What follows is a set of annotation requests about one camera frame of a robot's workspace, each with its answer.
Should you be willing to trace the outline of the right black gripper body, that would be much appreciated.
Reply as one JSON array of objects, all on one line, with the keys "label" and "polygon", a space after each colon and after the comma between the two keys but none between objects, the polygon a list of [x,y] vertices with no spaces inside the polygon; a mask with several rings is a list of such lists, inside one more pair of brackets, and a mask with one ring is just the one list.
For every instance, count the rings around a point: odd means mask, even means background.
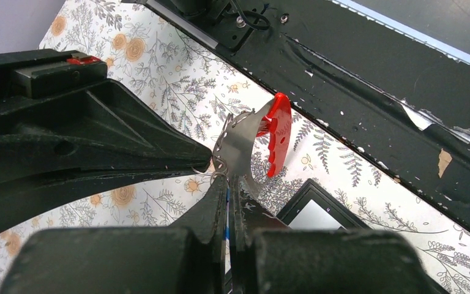
[{"label": "right black gripper body", "polygon": [[0,99],[39,99],[106,79],[106,62],[70,50],[0,53]]}]

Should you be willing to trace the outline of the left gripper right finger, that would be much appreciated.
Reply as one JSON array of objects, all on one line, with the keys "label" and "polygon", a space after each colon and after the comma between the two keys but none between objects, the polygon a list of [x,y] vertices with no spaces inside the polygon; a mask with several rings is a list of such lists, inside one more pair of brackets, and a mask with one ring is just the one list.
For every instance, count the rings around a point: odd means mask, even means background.
[{"label": "left gripper right finger", "polygon": [[244,178],[231,178],[231,244],[250,244],[259,229],[287,228],[286,224],[253,198]]}]

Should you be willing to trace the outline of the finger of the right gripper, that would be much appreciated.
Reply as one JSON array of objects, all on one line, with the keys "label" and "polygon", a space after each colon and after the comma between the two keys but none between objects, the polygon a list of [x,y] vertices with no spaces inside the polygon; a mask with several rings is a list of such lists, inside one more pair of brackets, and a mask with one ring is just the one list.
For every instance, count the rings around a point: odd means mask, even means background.
[{"label": "finger of the right gripper", "polygon": [[131,184],[191,175],[191,170],[67,171],[0,184],[0,233],[53,208]]},{"label": "finger of the right gripper", "polygon": [[0,184],[60,172],[202,170],[208,147],[120,83],[0,99]]}]

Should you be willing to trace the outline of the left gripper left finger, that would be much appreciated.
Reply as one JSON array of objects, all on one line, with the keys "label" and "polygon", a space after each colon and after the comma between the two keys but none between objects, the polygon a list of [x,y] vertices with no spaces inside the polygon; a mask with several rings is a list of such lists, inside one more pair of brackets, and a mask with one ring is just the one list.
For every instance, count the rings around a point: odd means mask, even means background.
[{"label": "left gripper left finger", "polygon": [[203,244],[220,244],[225,237],[228,180],[214,179],[204,197],[172,223],[189,228]]}]

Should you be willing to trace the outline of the keyring with red fob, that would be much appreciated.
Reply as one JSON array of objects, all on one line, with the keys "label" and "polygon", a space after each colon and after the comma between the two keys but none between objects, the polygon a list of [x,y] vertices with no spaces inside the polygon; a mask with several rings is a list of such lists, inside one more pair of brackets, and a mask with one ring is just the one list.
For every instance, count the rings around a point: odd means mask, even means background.
[{"label": "keyring with red fob", "polygon": [[237,116],[229,114],[215,142],[212,163],[215,172],[231,179],[239,178],[254,196],[264,189],[252,173],[253,148],[266,137],[268,150],[268,178],[277,176],[285,166],[293,115],[289,97],[278,92],[259,110],[243,111]]}]

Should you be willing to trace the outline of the blue key tag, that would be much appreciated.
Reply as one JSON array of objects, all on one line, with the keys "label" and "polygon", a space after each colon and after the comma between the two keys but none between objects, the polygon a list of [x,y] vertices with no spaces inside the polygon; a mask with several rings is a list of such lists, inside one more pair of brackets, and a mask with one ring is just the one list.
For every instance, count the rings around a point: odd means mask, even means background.
[{"label": "blue key tag", "polygon": [[230,263],[230,255],[229,255],[229,244],[230,244],[230,232],[229,232],[229,200],[230,200],[231,190],[227,188],[226,191],[226,225],[225,225],[225,260],[227,263]]}]

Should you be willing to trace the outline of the black white chessboard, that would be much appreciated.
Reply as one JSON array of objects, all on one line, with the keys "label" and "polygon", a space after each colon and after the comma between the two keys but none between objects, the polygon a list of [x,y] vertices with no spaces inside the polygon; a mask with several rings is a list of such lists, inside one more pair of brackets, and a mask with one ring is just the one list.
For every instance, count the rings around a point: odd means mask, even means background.
[{"label": "black white chessboard", "polygon": [[277,214],[296,230],[369,229],[354,213],[331,196],[313,179],[308,179]]}]

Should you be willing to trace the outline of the floral table mat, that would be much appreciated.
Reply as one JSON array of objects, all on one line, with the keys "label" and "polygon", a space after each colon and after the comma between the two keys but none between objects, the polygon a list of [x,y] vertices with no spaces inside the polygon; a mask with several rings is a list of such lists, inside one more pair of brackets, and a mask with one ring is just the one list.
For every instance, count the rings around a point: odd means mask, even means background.
[{"label": "floral table mat", "polygon": [[[107,24],[100,6],[116,9]],[[270,95],[154,12],[119,1],[66,1],[40,43],[42,48],[82,50],[103,59],[108,76],[126,85],[177,130],[213,147],[228,114],[260,108]],[[259,202],[277,214],[311,178],[375,229],[402,234],[416,248],[425,271],[451,293],[470,293],[470,232],[419,192],[389,177],[391,164],[367,162],[370,145],[345,146],[322,127],[293,114],[286,165],[269,180]],[[139,183],[101,192],[40,214],[0,233],[0,282],[23,243],[55,227],[168,225],[198,202],[209,175]]]}]

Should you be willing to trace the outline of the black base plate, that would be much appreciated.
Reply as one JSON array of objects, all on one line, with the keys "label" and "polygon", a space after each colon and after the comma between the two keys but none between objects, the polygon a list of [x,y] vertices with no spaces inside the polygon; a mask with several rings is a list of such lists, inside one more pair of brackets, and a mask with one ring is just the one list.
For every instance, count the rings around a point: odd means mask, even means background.
[{"label": "black base plate", "polygon": [[143,5],[470,229],[470,65],[338,1]]}]

